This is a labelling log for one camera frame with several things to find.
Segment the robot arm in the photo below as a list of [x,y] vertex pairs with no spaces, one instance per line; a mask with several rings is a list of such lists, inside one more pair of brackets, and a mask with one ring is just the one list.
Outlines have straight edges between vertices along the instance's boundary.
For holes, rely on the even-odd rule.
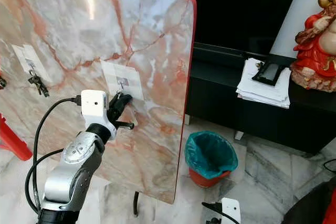
[[132,123],[117,121],[131,99],[118,92],[108,103],[103,91],[82,91],[81,112],[87,129],[63,150],[59,164],[47,178],[39,224],[77,221],[106,142],[115,138],[118,127],[134,128]]

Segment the marble board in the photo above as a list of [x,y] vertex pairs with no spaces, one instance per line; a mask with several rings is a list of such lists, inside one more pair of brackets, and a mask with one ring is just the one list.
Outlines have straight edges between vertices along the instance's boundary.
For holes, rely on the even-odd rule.
[[[0,113],[32,150],[56,101],[84,89],[134,99],[106,145],[96,175],[173,203],[181,146],[195,0],[0,0]],[[49,90],[39,95],[33,67]],[[63,103],[46,120],[38,152],[64,148],[85,130],[80,107]]]

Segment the teal garbage bag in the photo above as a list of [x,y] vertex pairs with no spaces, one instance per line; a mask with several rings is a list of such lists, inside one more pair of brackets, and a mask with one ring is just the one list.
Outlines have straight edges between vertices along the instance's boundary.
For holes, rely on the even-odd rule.
[[238,166],[236,152],[229,141],[211,131],[190,134],[184,154],[187,165],[207,179],[219,177]]

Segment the figurine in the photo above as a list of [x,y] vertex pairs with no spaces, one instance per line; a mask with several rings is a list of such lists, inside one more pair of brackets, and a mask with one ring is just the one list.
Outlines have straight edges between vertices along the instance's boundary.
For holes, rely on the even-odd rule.
[[323,11],[310,16],[295,37],[292,80],[306,88],[336,91],[336,0],[318,0]]

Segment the trash bin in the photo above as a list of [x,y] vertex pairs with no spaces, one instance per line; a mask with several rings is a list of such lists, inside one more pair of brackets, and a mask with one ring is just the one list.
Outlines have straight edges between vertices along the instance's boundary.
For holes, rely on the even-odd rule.
[[215,185],[238,166],[229,141],[211,131],[190,134],[184,154],[191,179],[202,187]]

